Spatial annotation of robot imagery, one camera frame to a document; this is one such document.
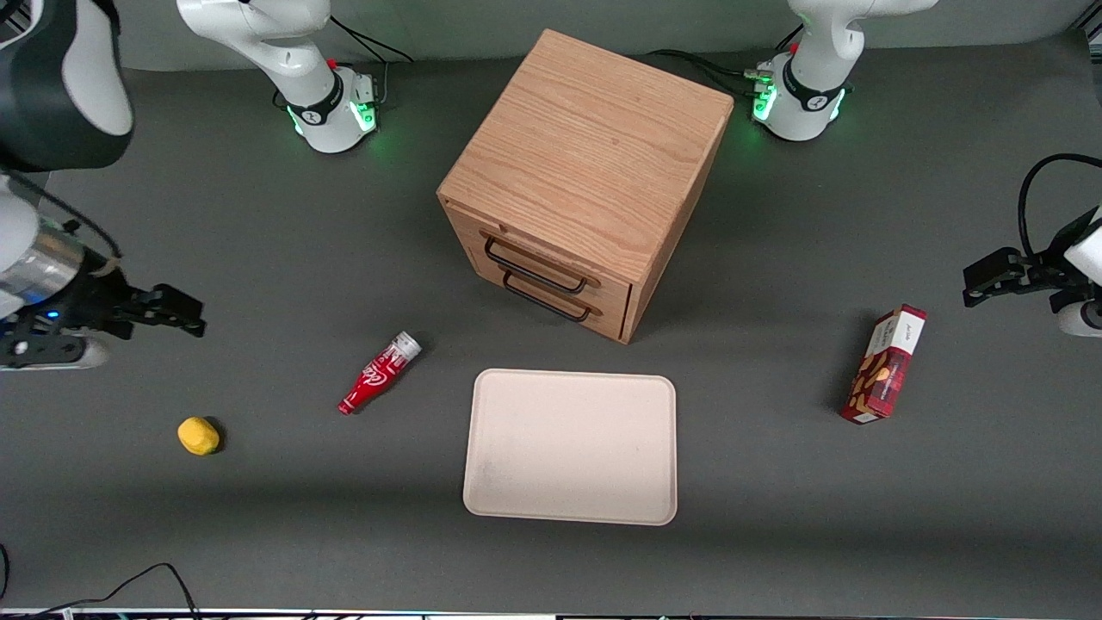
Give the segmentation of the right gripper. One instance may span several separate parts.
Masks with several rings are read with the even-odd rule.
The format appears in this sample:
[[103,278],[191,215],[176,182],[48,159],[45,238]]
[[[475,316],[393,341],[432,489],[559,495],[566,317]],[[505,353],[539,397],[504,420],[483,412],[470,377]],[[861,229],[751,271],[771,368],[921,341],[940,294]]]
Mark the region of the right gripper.
[[133,323],[168,326],[203,338],[204,303],[170,285],[133,291],[127,320],[115,312],[126,286],[78,278],[60,293],[19,309],[3,308],[1,366],[8,370],[80,370],[108,360],[105,337],[127,341]]

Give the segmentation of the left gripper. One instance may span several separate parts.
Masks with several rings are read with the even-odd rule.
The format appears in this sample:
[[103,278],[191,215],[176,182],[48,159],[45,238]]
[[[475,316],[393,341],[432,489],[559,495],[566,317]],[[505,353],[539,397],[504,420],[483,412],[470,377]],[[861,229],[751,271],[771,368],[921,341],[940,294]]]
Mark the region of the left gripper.
[[1031,285],[1019,286],[1027,267],[1022,252],[1012,247],[964,268],[966,307],[1003,295],[1030,295],[1051,290],[1050,311],[1057,326],[1068,335],[1101,338],[1101,215],[1089,209],[1055,235],[1051,243],[1030,258]]

